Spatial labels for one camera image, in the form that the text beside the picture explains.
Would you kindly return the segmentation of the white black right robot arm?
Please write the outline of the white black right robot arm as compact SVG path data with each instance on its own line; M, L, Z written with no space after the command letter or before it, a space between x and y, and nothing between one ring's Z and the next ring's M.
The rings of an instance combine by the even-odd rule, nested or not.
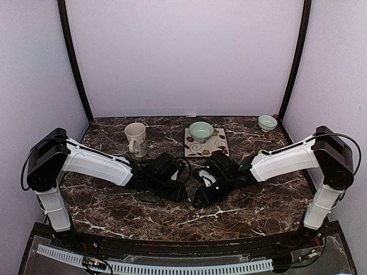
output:
M334 133L326 126L289 146L274 150L260 150L237 163L222 151L215 151L199 169L195 178L203 185L192 201L197 208L224 201L240 188L256 185L280 175L319 168L322 183L303 216L303 227L293 235L292 243L304 249L315 238L326 216L336 206L346 190L353 184L360 164L353 163L353 153L344 142L347 135Z

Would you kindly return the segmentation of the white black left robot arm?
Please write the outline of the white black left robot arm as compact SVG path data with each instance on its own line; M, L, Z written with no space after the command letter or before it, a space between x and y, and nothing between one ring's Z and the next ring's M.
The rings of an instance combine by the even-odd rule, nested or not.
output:
M59 188L66 172L91 176L139 192L152 192L162 199L182 202L188 196L182 173L192 173L185 157L162 153L155 159L138 161L113 156L87 147L69 138L63 128L56 128L34 145L22 166L21 188L33 190L50 220L58 240L69 250L81 245Z

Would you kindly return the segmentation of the clear pill bottle green label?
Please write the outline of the clear pill bottle green label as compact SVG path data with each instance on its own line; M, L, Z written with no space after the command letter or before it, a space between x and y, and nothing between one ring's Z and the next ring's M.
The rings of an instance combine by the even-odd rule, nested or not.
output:
M245 155L243 155L242 160L245 159L245 158L251 157L251 156L252 156L251 154L245 154Z

